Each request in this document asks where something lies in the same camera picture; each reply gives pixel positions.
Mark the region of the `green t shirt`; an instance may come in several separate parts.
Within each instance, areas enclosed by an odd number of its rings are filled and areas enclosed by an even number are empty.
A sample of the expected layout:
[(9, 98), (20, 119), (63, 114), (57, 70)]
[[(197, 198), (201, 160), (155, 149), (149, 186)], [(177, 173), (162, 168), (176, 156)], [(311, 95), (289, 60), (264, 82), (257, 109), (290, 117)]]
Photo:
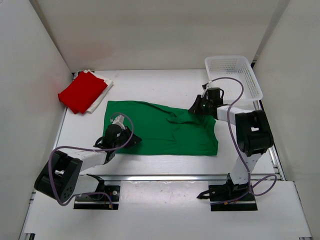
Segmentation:
[(215, 119), (209, 115), (190, 114), (187, 109), (174, 108), (144, 101), (108, 101), (104, 126), (111, 123), (112, 114), (128, 116), (124, 125), (142, 141), (119, 154), (216, 156), (219, 142), (215, 135)]

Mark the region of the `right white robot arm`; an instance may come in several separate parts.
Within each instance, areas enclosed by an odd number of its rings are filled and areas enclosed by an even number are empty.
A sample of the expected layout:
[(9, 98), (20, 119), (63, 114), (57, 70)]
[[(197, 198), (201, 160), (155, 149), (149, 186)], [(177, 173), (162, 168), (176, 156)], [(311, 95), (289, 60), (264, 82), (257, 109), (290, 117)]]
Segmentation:
[(232, 183), (225, 186), (224, 193), (230, 200), (236, 200), (243, 193), (241, 185), (249, 182), (248, 174), (254, 170), (261, 156), (274, 145), (274, 138), (263, 110), (245, 110), (224, 104), (223, 95), (222, 89), (209, 88), (196, 96), (188, 112), (212, 116), (215, 120), (235, 126), (234, 142), (239, 153), (228, 174)]

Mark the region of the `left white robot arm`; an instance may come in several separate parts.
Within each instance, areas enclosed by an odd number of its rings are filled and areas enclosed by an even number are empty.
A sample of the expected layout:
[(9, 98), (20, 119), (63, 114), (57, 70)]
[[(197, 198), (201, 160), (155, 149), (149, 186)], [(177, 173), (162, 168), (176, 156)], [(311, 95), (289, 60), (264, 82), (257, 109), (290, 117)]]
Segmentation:
[(35, 180), (35, 190), (55, 199), (65, 206), (76, 195), (88, 194), (93, 200), (100, 200), (105, 194), (102, 179), (93, 174), (81, 175), (82, 171), (109, 163), (117, 150), (139, 145), (142, 139), (128, 126), (110, 124), (93, 145), (92, 151), (76, 149), (65, 153), (58, 148), (52, 153)]

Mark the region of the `white t shirt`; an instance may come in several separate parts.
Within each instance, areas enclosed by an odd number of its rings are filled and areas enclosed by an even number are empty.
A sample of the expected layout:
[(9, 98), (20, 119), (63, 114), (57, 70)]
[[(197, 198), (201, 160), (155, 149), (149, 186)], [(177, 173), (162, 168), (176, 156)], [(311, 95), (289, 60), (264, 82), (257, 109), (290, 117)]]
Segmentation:
[(81, 84), (76, 94), (77, 105), (72, 109), (75, 114), (92, 114), (114, 84), (111, 79), (89, 69), (76, 72), (72, 82)]

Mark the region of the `red t shirt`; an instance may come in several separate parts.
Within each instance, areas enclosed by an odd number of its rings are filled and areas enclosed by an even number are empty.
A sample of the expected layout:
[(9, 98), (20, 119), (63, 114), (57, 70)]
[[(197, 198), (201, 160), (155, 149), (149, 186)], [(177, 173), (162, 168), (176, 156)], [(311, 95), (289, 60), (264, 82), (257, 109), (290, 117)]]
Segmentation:
[(81, 71), (72, 83), (58, 94), (58, 99), (74, 114), (84, 114), (110, 86), (110, 83), (106, 83), (91, 71)]

